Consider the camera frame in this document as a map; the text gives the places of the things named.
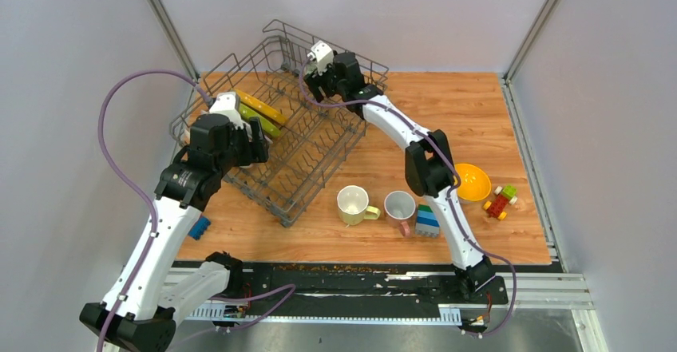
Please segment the yellow polka dot plate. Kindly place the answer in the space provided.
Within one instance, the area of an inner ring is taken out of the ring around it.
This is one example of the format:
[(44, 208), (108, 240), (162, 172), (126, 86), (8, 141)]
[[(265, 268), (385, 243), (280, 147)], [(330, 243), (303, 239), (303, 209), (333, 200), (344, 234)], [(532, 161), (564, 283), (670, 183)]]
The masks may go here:
[(240, 99), (239, 113), (241, 116), (244, 116), (243, 108), (248, 107), (252, 111), (262, 114), (269, 121), (274, 121), (278, 125), (285, 125), (287, 123), (288, 118), (278, 109), (273, 108), (267, 103), (240, 89), (234, 89), (234, 91)]

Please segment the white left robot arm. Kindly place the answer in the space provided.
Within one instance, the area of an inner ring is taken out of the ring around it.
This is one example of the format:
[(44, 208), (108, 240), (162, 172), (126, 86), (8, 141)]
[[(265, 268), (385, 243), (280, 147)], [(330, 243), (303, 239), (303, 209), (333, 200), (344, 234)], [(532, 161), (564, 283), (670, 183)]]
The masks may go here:
[(238, 113), (207, 113), (189, 134), (189, 143), (160, 174), (154, 198), (141, 196), (149, 218), (120, 277), (100, 302), (86, 303), (80, 313), (98, 337), (98, 351), (107, 342), (129, 351), (166, 351), (177, 327), (203, 302), (243, 292), (240, 262), (225, 251), (210, 255), (173, 288), (163, 288), (184, 238), (224, 176), (269, 158), (258, 117), (243, 123)]

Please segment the grey wire dish rack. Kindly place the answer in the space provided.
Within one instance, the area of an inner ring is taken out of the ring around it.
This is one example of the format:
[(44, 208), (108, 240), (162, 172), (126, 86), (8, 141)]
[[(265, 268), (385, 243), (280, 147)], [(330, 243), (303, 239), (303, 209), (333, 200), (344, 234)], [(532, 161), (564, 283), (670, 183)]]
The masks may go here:
[(210, 96), (241, 91), (280, 111), (287, 122), (271, 140), (269, 161), (233, 168), (225, 182), (291, 227), (366, 134), (367, 123), (348, 109), (320, 108), (299, 90), (303, 60), (319, 37), (270, 21), (263, 40), (249, 53), (229, 54), (203, 73)]

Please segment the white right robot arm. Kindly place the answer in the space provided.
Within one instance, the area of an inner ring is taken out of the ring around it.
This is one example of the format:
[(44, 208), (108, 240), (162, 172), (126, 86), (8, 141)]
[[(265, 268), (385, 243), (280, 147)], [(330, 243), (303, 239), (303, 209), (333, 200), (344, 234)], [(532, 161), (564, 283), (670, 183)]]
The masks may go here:
[(347, 108), (402, 149), (406, 183), (432, 209), (448, 243), (459, 276), (455, 282), (457, 294), (471, 303), (485, 295), (495, 270), (462, 211), (457, 194), (461, 177), (446, 135), (413, 121), (383, 90), (367, 82), (352, 52), (309, 53), (299, 75), (299, 88), (319, 107)]

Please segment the green scalloped plate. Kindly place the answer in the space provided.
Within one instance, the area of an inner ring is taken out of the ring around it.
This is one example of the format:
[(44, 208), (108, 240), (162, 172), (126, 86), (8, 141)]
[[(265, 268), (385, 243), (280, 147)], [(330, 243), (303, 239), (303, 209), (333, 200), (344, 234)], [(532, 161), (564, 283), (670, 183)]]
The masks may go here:
[(243, 120), (247, 123), (249, 123), (253, 118), (256, 118), (264, 134), (271, 139), (279, 138), (282, 135), (282, 131), (277, 126), (247, 105), (240, 104), (238, 107), (238, 112)]

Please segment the cream and pink plate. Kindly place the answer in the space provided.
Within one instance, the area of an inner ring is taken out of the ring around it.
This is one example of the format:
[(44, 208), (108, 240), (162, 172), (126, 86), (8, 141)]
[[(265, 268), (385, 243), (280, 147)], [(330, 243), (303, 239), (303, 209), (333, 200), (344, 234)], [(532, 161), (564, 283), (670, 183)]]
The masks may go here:
[(189, 144), (189, 143), (190, 143), (190, 132), (189, 132), (188, 129), (185, 129), (185, 130), (183, 131), (183, 134), (182, 134), (182, 136), (181, 136), (181, 140), (182, 140), (183, 145), (186, 145), (186, 144)]

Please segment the yellow bowl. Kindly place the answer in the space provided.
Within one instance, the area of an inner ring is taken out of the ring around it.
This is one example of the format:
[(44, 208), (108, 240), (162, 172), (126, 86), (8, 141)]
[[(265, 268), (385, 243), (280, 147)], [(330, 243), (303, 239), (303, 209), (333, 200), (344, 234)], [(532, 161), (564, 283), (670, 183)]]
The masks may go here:
[(468, 163), (455, 164), (455, 169), (461, 180), (457, 195), (462, 203), (476, 203), (489, 196), (493, 188), (485, 171)]

